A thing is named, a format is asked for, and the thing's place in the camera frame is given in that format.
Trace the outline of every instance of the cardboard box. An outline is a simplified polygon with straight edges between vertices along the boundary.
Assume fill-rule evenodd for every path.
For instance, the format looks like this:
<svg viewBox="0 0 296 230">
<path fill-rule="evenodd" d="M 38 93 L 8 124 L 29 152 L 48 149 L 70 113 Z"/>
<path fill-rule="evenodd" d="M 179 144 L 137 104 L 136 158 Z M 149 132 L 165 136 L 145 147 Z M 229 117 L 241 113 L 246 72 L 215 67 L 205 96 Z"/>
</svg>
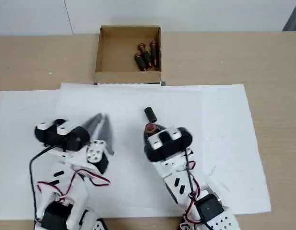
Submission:
<svg viewBox="0 0 296 230">
<path fill-rule="evenodd" d="M 155 39 L 159 67 L 140 72 L 134 60 L 137 45 Z M 97 83 L 159 83 L 161 80 L 161 28 L 159 26 L 101 26 L 96 60 Z"/>
</svg>

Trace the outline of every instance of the white paper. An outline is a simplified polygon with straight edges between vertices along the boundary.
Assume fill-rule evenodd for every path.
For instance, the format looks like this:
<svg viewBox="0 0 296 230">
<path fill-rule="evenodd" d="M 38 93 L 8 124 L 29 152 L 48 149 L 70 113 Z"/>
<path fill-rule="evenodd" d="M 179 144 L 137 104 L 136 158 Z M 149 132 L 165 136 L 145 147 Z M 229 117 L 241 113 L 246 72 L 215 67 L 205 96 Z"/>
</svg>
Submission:
<svg viewBox="0 0 296 230">
<path fill-rule="evenodd" d="M 65 90 L 84 90 L 87 87 L 91 89 L 95 86 L 62 84 Z M 166 86 L 150 88 L 149 92 L 155 90 L 202 92 L 203 170 L 206 181 L 235 214 L 270 211 L 269 193 L 244 86 Z M 183 106 L 196 108 L 196 100 L 189 98 Z"/>
<path fill-rule="evenodd" d="M 127 217 L 124 208 L 128 207 L 137 207 L 132 216 L 151 216 L 151 213 L 145 210 L 151 208 L 157 209 L 158 212 L 170 210 L 162 211 L 162 216 L 182 215 L 182 210 L 175 204 L 164 182 L 143 152 L 143 131 L 148 122 L 144 108 L 151 106 L 160 124 L 166 127 L 188 127 L 194 137 L 201 137 L 201 93 L 150 93 L 149 88 L 89 86 L 82 90 L 60 90 L 56 108 L 58 117 L 86 120 L 103 112 L 109 114 L 112 123 L 115 155 L 109 158 L 109 167 L 104 175 L 112 183 L 104 189 L 94 188 L 91 192 L 95 196 L 91 196 L 89 202 L 98 207 L 101 216 L 108 217 L 105 211 L 109 200 L 123 207 L 121 213 L 115 214 L 119 217 Z M 182 104 L 190 95 L 198 105 L 198 108 L 193 110 Z M 201 138 L 194 138 L 192 149 L 196 153 L 197 161 L 194 174 L 200 181 L 203 179 Z"/>
<path fill-rule="evenodd" d="M 28 163 L 44 146 L 35 125 L 54 113 L 58 90 L 0 92 L 0 219 L 33 219 Z M 34 179 L 47 171 L 48 156 L 34 165 Z"/>
<path fill-rule="evenodd" d="M 73 89 L 85 89 L 85 87 L 107 86 L 74 85 Z M 154 86 L 153 88 L 163 90 L 165 87 Z M 202 92 L 203 167 L 207 176 L 211 174 L 207 179 L 219 189 L 222 201 L 236 214 L 270 211 L 265 176 L 243 86 L 167 86 L 166 88 Z M 33 130 L 35 124 L 43 119 L 56 118 L 54 107 L 57 92 L 55 90 L 0 92 L 0 219 L 32 219 L 34 216 L 28 162 L 43 149 L 43 146 L 35 139 Z M 190 103 L 196 105 L 194 99 L 190 100 Z M 165 124 L 164 120 L 166 118 L 162 120 L 159 118 L 159 123 L 180 125 L 189 129 L 183 121 L 178 124 L 176 120 L 172 120 L 171 124 Z M 136 131 L 141 136 L 143 130 L 141 124 L 132 128 L 137 128 Z M 139 163 L 147 163 L 143 169 L 150 168 L 151 165 L 143 152 L 140 155 Z M 47 155 L 34 164 L 35 180 L 40 179 L 47 172 L 50 163 L 51 158 Z M 140 176 L 146 176 L 143 169 L 137 168 L 141 172 Z M 160 179 L 157 174 L 153 177 L 156 180 Z M 142 207 L 141 204 L 132 206 L 126 203 L 123 205 L 115 203 L 115 200 L 126 197 L 124 192 L 120 193 L 120 190 L 117 191 L 114 199 L 103 198 L 101 194 L 95 196 L 100 197 L 103 207 L 106 207 L 103 210 L 104 217 L 178 215 L 180 210 L 172 203 L 173 200 L 168 192 L 164 190 L 162 195 L 166 196 L 165 199 L 170 203 L 169 207 L 150 208 Z"/>
</svg>

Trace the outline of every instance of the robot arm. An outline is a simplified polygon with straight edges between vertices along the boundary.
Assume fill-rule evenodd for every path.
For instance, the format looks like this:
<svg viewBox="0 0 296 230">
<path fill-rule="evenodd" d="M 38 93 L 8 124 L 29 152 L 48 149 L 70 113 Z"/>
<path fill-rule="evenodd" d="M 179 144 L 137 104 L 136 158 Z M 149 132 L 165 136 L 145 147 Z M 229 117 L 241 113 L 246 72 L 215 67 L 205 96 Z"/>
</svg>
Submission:
<svg viewBox="0 0 296 230">
<path fill-rule="evenodd" d="M 57 161 L 45 180 L 37 182 L 41 201 L 35 230 L 107 230 L 88 204 L 87 183 L 110 184 L 102 176 L 114 154 L 108 117 L 97 114 L 81 126 L 63 119 L 42 122 L 35 136 L 45 146 L 57 146 L 50 152 Z"/>
<path fill-rule="evenodd" d="M 144 151 L 174 201 L 185 209 L 182 230 L 239 230 L 230 208 L 222 205 L 215 193 L 202 190 L 192 175 L 195 166 L 190 149 L 192 136 L 185 128 L 154 124 L 156 116 L 145 109 L 150 121 L 144 130 Z"/>
</svg>

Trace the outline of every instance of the table surface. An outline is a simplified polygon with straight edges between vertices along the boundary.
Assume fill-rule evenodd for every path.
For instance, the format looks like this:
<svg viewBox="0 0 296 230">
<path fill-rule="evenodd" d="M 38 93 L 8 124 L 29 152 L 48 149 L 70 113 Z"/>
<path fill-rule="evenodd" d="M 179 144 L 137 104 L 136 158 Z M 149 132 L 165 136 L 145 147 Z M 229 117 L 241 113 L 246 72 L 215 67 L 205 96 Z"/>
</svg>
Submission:
<svg viewBox="0 0 296 230">
<path fill-rule="evenodd" d="M 92 83 L 98 35 L 0 37 L 0 90 Z M 244 84 L 272 211 L 238 216 L 242 230 L 296 229 L 296 33 L 163 33 L 167 85 Z M 178 218 L 106 220 L 110 230 L 175 230 Z M 0 230 L 32 221 L 0 221 Z"/>
</svg>

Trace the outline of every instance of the screw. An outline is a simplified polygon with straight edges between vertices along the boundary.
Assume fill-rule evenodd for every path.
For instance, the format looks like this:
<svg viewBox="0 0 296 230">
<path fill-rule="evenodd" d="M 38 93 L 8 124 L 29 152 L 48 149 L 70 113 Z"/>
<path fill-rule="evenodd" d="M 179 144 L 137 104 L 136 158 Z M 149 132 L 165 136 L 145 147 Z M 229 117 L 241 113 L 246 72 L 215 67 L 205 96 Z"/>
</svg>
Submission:
<svg viewBox="0 0 296 230">
<path fill-rule="evenodd" d="M 140 71 L 146 71 L 147 64 L 145 63 L 141 53 L 135 54 L 134 59 L 135 59 L 135 61 L 137 63 L 137 66 L 138 66 L 139 70 Z"/>
<path fill-rule="evenodd" d="M 143 59 L 146 62 L 146 64 L 148 65 L 148 67 L 149 68 L 152 67 L 151 58 L 150 58 L 148 51 L 146 51 L 145 43 L 140 43 L 140 44 L 138 44 L 137 47 L 140 50 L 140 52 L 142 53 Z"/>
<path fill-rule="evenodd" d="M 157 48 L 156 48 L 156 41 L 153 40 L 150 43 L 150 48 L 151 48 L 151 59 L 152 62 L 155 66 L 157 66 Z"/>
</svg>

